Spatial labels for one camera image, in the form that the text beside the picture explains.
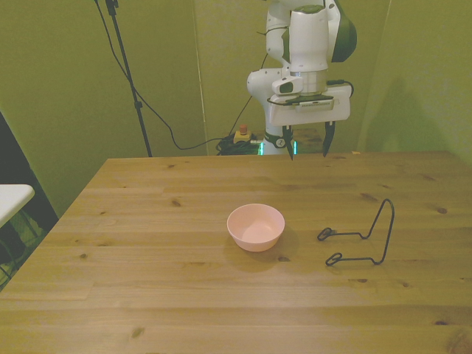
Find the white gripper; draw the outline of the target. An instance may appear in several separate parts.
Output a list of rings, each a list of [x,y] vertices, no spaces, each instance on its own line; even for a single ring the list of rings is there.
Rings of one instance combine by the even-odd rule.
[[[315,97],[297,95],[268,98],[268,119],[273,126],[282,127],[282,137],[291,160],[294,159],[291,125],[325,122],[322,153],[325,157],[334,137],[334,122],[350,116],[351,85],[330,86],[326,92]]]

